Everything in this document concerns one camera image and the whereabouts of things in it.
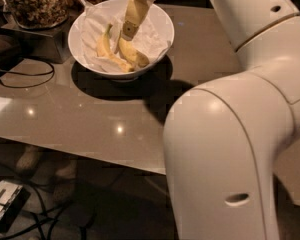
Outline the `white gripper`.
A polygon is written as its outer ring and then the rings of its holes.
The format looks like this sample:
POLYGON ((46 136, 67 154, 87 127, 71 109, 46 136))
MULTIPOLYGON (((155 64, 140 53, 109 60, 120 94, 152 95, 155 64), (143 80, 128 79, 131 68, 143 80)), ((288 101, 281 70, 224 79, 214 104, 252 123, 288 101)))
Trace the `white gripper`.
POLYGON ((128 0, 122 25, 122 36, 125 40, 131 41, 137 34, 148 14, 149 1, 154 2, 156 0, 128 0))

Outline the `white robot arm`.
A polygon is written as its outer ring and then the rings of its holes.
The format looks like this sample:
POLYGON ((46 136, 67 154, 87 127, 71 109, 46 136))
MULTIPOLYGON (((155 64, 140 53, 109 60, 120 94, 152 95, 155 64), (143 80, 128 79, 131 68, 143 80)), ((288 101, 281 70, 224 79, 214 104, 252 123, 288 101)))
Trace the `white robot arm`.
POLYGON ((180 240, 279 240, 273 163, 300 137, 300 12, 290 0, 210 0, 238 74, 171 107, 164 157, 180 240))

